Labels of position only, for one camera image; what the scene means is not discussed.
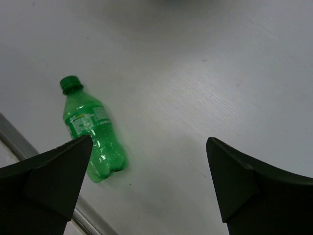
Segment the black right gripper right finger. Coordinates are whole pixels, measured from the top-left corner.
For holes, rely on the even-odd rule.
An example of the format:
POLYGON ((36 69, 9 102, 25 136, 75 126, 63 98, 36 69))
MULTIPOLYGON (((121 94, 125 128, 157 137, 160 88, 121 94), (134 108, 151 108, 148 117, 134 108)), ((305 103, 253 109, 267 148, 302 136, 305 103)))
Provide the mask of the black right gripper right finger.
POLYGON ((231 235, 311 235, 313 180, 209 137, 208 164, 222 221, 231 235))

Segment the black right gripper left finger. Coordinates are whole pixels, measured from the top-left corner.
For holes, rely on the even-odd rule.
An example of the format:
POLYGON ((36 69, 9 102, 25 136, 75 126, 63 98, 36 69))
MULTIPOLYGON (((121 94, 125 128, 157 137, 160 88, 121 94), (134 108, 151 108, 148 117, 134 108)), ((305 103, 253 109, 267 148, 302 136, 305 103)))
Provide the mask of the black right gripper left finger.
POLYGON ((83 135, 0 169, 0 233, 62 235, 77 203, 92 140, 83 135))

